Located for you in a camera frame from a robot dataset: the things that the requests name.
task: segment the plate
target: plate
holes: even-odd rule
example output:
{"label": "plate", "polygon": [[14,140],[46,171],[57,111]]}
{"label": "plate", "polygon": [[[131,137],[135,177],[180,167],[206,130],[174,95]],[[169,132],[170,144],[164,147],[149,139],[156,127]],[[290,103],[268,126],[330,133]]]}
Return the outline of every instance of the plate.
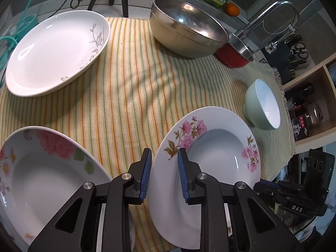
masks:
{"label": "plate", "polygon": [[[182,195],[177,150],[184,147],[189,160],[220,182],[260,180],[258,146],[246,123],[221,107],[204,107],[184,116],[161,143],[151,169],[148,206],[154,226],[173,245],[199,249],[201,205],[188,206]],[[226,206],[230,232],[230,218]]]}
{"label": "plate", "polygon": [[74,10],[44,20],[14,49],[6,85],[20,97],[42,96],[82,74],[103,51],[110,25],[102,15]]}
{"label": "plate", "polygon": [[[110,182],[103,166],[78,143],[46,127],[13,132],[0,151],[0,221],[25,252],[64,203],[85,182]],[[102,222],[97,251],[101,251]],[[131,245],[135,227],[130,220]]]}

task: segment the red saucepan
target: red saucepan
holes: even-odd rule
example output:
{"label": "red saucepan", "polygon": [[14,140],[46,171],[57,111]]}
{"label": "red saucepan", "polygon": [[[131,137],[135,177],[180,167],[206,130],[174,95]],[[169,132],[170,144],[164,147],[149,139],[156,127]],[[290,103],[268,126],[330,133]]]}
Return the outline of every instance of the red saucepan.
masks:
{"label": "red saucepan", "polygon": [[227,33],[229,42],[216,51],[217,58],[231,68],[240,68],[253,61],[250,48],[236,35]]}

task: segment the shelf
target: shelf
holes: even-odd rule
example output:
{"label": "shelf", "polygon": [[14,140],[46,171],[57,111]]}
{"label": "shelf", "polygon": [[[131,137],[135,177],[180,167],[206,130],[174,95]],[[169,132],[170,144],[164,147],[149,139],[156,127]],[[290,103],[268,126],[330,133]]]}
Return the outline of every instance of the shelf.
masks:
{"label": "shelf", "polygon": [[315,92],[306,100],[318,103],[323,113],[322,123],[312,129],[311,136],[295,142],[295,153],[297,154],[336,141],[336,89],[328,71],[328,66],[335,61],[336,53],[282,86],[286,92],[311,82]]}
{"label": "shelf", "polygon": [[312,74],[314,74],[319,69],[321,69],[321,68],[323,68],[325,66],[331,65],[335,61],[336,61],[336,53],[332,54],[331,56],[329,56],[328,58],[326,58],[324,61],[322,61],[318,65],[314,66],[312,69],[308,70],[307,72],[303,73],[302,75],[298,76],[297,78],[295,78],[295,79],[291,80],[290,82],[284,84],[282,86],[282,89],[286,92],[286,91],[291,90],[294,87],[298,86],[299,84],[304,84],[305,80],[309,76],[311,76]]}

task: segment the stainless steel bowl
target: stainless steel bowl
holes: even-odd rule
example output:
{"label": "stainless steel bowl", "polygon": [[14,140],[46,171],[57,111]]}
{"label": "stainless steel bowl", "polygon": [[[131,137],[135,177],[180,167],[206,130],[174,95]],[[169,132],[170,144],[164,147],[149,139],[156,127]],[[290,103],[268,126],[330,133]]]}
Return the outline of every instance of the stainless steel bowl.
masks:
{"label": "stainless steel bowl", "polygon": [[229,33],[229,44],[246,60],[253,61],[252,50],[241,39],[231,32]]}
{"label": "stainless steel bowl", "polygon": [[211,55],[228,42],[227,32],[220,23],[179,0],[154,0],[150,26],[162,45],[189,58]]}

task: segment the faucet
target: faucet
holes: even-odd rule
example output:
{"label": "faucet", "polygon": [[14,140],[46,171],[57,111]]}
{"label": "faucet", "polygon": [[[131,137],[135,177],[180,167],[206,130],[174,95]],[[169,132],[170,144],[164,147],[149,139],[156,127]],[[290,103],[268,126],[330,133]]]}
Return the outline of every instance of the faucet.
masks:
{"label": "faucet", "polygon": [[256,28],[258,25],[260,25],[267,16],[269,16],[275,9],[283,6],[283,5],[290,5],[294,9],[294,19],[292,22],[289,23],[289,26],[287,28],[286,33],[277,41],[271,42],[268,45],[265,46],[265,50],[268,53],[273,53],[280,42],[282,42],[290,33],[294,32],[296,30],[296,24],[299,21],[300,13],[297,10],[296,6],[289,0],[277,0],[274,3],[272,3],[268,8],[266,8],[264,11],[262,11],[257,17],[255,17],[252,21],[250,21],[246,26],[244,26],[241,29],[238,29],[235,33],[235,35],[240,39],[243,40],[247,37],[247,34]]}

